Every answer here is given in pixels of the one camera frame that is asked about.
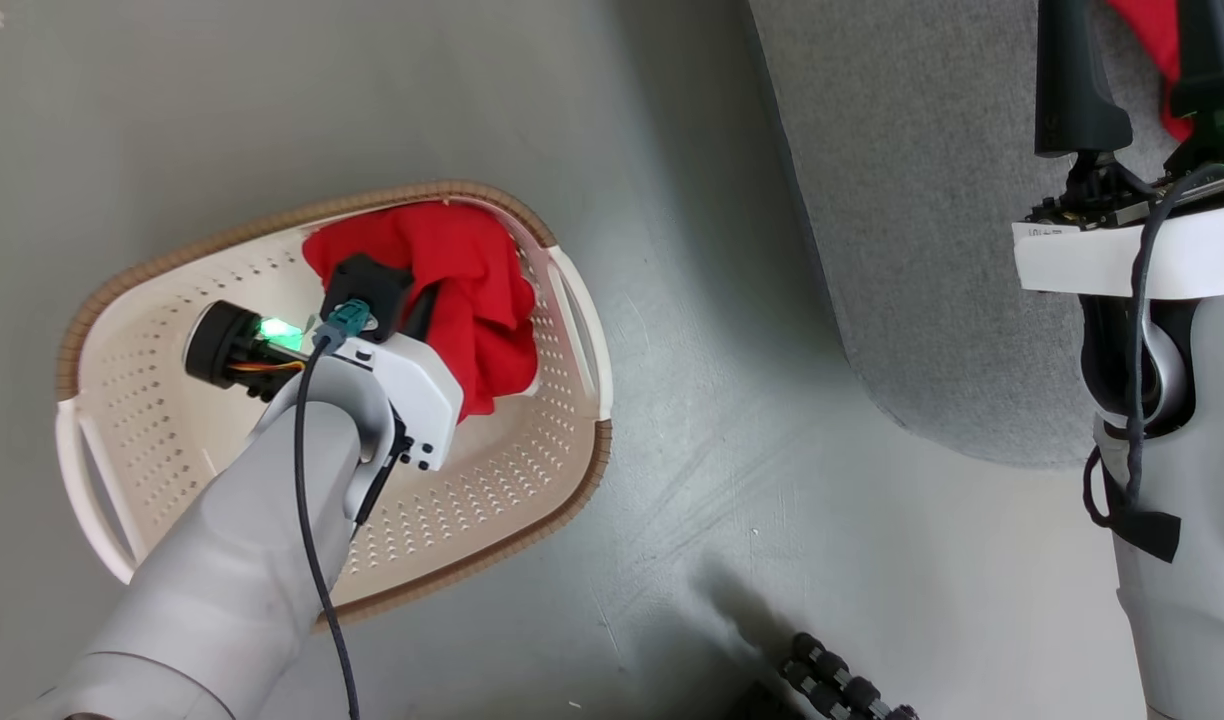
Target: gray upholstered ottoman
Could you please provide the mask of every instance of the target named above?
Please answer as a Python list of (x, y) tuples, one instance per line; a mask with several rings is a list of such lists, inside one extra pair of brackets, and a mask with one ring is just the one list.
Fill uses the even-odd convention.
[[(750, 0), (851, 366), (891, 419), (967, 456), (1083, 460), (1071, 296), (1020, 290), (1009, 224), (1064, 187), (1033, 157), (1033, 0)], [(1174, 142), (1159, 73), (1097, 5), (1143, 178)]]

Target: red garment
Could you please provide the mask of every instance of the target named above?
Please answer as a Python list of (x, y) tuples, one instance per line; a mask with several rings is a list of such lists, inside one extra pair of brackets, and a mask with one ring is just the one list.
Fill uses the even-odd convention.
[(1166, 82), (1164, 96), (1164, 127), (1176, 140), (1191, 133), (1189, 118), (1171, 115), (1171, 86), (1180, 78), (1180, 53), (1176, 40), (1176, 0), (1108, 0), (1136, 31), (1146, 53), (1159, 65)]
[(410, 268), (411, 298), (438, 283), (425, 342), (461, 383), (466, 415), (492, 414), (497, 397), (528, 389), (536, 377), (531, 311), (510, 234), (487, 211), (419, 202), (348, 218), (311, 234), (301, 247), (319, 278), (359, 252), (392, 268)]

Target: laundry basket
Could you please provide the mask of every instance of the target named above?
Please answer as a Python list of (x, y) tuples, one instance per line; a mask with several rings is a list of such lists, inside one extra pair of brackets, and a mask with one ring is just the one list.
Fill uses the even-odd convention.
[(424, 201), (490, 211), (515, 239), (536, 290), (539, 381), (525, 396), (499, 398), (492, 415), (461, 422), (438, 471), (394, 469), (333, 589), (343, 618), (487, 568), (548, 536), (589, 501), (612, 443), (612, 378), (585, 284), (521, 202), (477, 182), (417, 184), (219, 234), (126, 269), (78, 311), (58, 359), (56, 451), (73, 513), (115, 577), (132, 578), (234, 460), (266, 407), (241, 387), (220, 389), (184, 372), (184, 345), (202, 309), (228, 300), (259, 315), (308, 318), (323, 287), (301, 258), (305, 238), (341, 218)]

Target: teal connector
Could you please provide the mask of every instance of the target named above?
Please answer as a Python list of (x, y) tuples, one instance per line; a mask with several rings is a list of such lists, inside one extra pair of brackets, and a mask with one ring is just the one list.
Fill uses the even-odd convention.
[(346, 343), (346, 338), (359, 337), (364, 332), (371, 316), (370, 306), (362, 300), (348, 300), (337, 310), (328, 315), (328, 322), (315, 328), (315, 345), (318, 347), (327, 338), (324, 355), (337, 351), (337, 348)]

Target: floor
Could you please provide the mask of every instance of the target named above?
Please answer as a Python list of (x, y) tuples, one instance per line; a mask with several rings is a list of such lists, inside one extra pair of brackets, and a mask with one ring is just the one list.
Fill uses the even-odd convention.
[[(51, 451), (73, 307), (215, 229), (430, 178), (513, 192), (575, 260), (613, 460), (547, 541), (346, 627), (366, 718), (716, 718), (793, 629), (927, 719), (1143, 715), (1077, 475), (909, 437), (851, 375), (736, 2), (0, 9), (0, 718), (120, 591)], [(315, 637), (264, 716), (343, 714)]]

